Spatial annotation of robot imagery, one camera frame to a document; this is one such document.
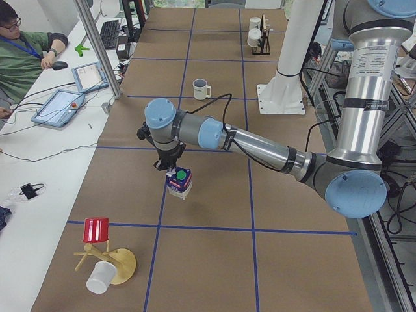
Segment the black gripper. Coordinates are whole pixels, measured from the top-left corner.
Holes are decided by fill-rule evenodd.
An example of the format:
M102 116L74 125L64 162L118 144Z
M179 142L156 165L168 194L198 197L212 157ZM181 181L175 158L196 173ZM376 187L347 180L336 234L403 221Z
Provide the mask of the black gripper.
M167 176L175 175L177 160L182 156L185 148L186 144L183 142L179 142L177 146L170 150L156 148L159 158L153 166L159 171L167 170Z

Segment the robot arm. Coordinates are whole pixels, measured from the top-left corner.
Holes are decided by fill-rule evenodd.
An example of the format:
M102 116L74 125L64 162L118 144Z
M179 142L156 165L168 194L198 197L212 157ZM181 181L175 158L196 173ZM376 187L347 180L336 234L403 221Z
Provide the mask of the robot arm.
M314 189L337 213L363 218L387 197L377 156L398 50L413 33L414 1L336 1L330 42L353 52L335 147L322 156L282 146L165 98L150 101L137 135L155 147L155 167L172 177L187 144L243 153Z

